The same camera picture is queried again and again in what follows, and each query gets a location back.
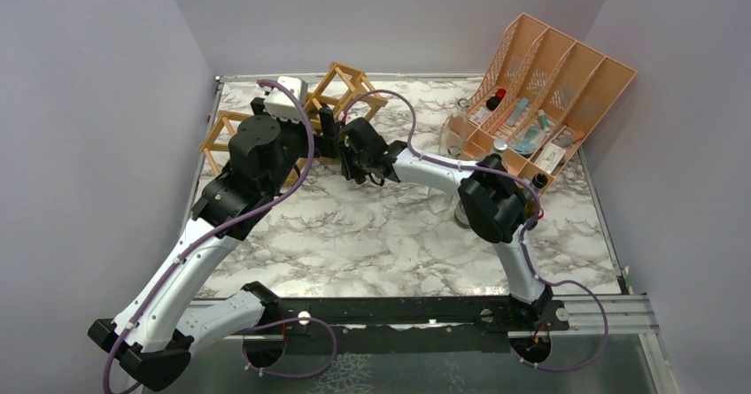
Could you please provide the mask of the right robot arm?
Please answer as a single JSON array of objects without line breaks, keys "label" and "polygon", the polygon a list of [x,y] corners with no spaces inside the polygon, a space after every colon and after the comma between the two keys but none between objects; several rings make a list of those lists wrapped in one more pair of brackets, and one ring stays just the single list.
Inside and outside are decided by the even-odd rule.
[{"label": "right robot arm", "polygon": [[540,279],[523,231],[537,195],[523,189],[510,175],[501,156],[480,161],[442,158],[413,151],[403,141],[387,143],[368,120],[338,121],[327,107],[318,112],[321,134],[316,149],[323,157],[338,157],[342,175],[362,184],[404,182],[426,186],[457,197],[472,231],[490,243],[506,273],[511,317],[520,328],[532,329],[546,318],[552,300],[550,286]]}]

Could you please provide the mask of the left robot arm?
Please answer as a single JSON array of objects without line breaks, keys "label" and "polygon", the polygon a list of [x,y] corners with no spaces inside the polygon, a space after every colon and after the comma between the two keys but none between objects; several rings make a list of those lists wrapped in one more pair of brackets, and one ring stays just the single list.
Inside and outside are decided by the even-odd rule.
[{"label": "left robot arm", "polygon": [[261,114],[240,124],[229,141],[228,168],[205,186],[165,261],[121,312],[89,328],[89,338],[107,354],[104,392],[112,392],[114,364],[136,385],[159,391],[224,337],[245,328],[264,333],[275,327],[277,307],[247,290],[199,312],[189,306],[253,227],[302,185],[310,163],[291,187],[282,188],[300,158],[314,157],[314,142],[305,114],[296,119]]}]

